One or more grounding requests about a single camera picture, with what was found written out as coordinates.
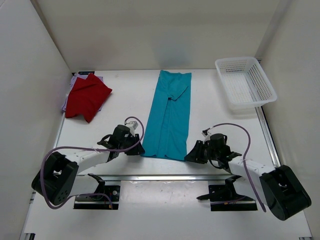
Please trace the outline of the teal t-shirt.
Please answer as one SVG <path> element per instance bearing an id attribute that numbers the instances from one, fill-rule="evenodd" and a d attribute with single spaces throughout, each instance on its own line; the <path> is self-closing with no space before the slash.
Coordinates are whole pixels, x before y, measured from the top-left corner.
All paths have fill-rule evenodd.
<path id="1" fill-rule="evenodd" d="M 145 129 L 144 157 L 183 161 L 191 112 L 192 74 L 161 70 Z"/>

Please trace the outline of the red t-shirt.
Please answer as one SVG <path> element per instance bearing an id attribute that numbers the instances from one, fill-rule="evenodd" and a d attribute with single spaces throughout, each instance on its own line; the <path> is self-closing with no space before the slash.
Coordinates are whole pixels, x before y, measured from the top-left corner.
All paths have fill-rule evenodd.
<path id="1" fill-rule="evenodd" d="M 67 97 L 65 117 L 74 118 L 81 115 L 90 123 L 112 91 L 93 73 L 85 79 L 77 77 Z"/>

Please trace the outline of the purple t-shirt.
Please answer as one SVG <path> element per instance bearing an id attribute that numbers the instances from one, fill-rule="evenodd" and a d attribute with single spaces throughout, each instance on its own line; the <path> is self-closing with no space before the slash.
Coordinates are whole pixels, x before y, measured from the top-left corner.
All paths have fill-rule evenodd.
<path id="1" fill-rule="evenodd" d="M 61 111 L 64 113 L 66 111 L 66 108 L 67 108 L 67 102 L 68 102 L 68 97 L 69 97 L 69 93 L 71 92 L 71 90 L 73 89 L 75 83 L 76 83 L 76 80 L 77 78 L 81 78 L 81 79 L 84 79 L 86 80 L 88 78 L 88 75 L 80 75 L 80 74 L 76 74 L 74 75 L 71 80 L 70 80 L 70 83 L 69 83 L 69 92 L 66 94 L 66 98 L 65 98 L 65 101 L 61 107 Z"/>

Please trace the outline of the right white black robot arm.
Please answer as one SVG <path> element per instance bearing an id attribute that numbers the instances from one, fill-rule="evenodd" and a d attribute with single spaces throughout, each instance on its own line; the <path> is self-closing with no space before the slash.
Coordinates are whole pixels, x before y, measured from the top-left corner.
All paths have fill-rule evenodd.
<path id="1" fill-rule="evenodd" d="M 268 167 L 243 160 L 240 153 L 227 145 L 227 139 L 221 133 L 208 135 L 204 141 L 198 140 L 184 158 L 197 164 L 210 163 L 231 174 L 223 185 L 197 197 L 199 201 L 210 200 L 213 205 L 223 205 L 250 198 L 260 201 L 281 221 L 311 206 L 310 196 L 289 166 Z"/>

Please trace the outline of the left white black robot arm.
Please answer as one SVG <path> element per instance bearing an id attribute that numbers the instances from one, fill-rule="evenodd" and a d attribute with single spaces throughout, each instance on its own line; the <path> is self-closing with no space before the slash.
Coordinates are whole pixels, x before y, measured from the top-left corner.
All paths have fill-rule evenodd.
<path id="1" fill-rule="evenodd" d="M 93 174 L 82 173 L 92 167 L 109 163 L 119 154 L 138 156 L 145 152 L 142 136 L 135 130 L 142 123 L 128 121 L 116 126 L 112 134 L 104 136 L 93 147 L 71 147 L 69 155 L 52 149 L 44 158 L 31 187 L 42 195 L 51 209 L 62 207 L 71 197 L 88 196 L 93 200 L 109 199 L 105 181 Z"/>

